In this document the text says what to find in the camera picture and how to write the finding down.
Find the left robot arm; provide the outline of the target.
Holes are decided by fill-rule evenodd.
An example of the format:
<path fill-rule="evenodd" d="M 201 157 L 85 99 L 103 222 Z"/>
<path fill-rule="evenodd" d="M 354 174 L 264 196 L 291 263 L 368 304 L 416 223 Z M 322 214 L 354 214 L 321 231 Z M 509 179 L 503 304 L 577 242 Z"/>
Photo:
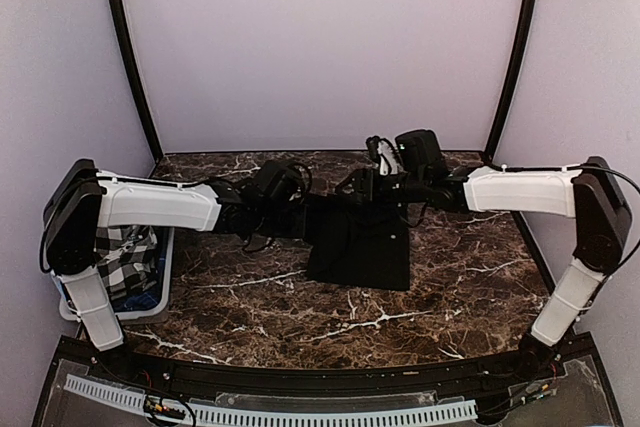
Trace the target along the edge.
<path fill-rule="evenodd" d="M 103 368 L 120 383 L 131 383 L 141 374 L 141 362 L 122 346 L 124 333 L 98 273 L 97 230 L 139 225 L 243 240 L 300 238 L 311 179 L 301 164 L 268 161 L 238 182 L 172 182 L 122 177 L 80 159 L 45 207 L 39 267 L 65 287 L 91 343 L 103 352 Z"/>

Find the black long sleeve shirt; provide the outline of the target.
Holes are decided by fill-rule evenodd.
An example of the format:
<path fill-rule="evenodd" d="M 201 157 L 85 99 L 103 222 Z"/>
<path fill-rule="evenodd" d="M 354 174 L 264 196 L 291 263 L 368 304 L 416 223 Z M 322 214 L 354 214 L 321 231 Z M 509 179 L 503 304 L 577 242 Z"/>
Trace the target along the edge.
<path fill-rule="evenodd" d="M 307 201 L 309 280 L 391 291 L 410 288 L 409 227 L 402 204 L 354 204 L 337 196 Z"/>

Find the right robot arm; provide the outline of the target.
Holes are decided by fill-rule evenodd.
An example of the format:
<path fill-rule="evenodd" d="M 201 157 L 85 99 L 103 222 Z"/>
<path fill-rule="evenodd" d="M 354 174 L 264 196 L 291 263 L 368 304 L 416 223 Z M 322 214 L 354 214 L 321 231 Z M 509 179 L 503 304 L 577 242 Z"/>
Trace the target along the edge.
<path fill-rule="evenodd" d="M 569 266 L 530 327 L 528 343 L 510 360 L 521 381 L 534 379 L 549 352 L 587 308 L 607 279 L 630 258 L 625 253 L 632 212 L 619 186 L 624 175 L 598 156 L 559 167 L 448 168 L 431 130 L 389 141 L 372 136 L 366 146 L 373 168 L 354 170 L 336 194 L 358 203 L 422 203 L 448 212 L 514 211 L 571 218 L 576 246 Z"/>

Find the grey plastic laundry basket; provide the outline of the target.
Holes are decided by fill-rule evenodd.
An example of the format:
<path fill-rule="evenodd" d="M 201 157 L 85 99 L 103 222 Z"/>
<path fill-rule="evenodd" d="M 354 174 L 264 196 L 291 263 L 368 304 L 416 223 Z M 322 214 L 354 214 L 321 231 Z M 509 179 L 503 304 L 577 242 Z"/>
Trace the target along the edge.
<path fill-rule="evenodd" d="M 118 319 L 151 322 L 169 301 L 174 230 L 120 226 L 96 231 L 94 252 L 101 281 Z"/>

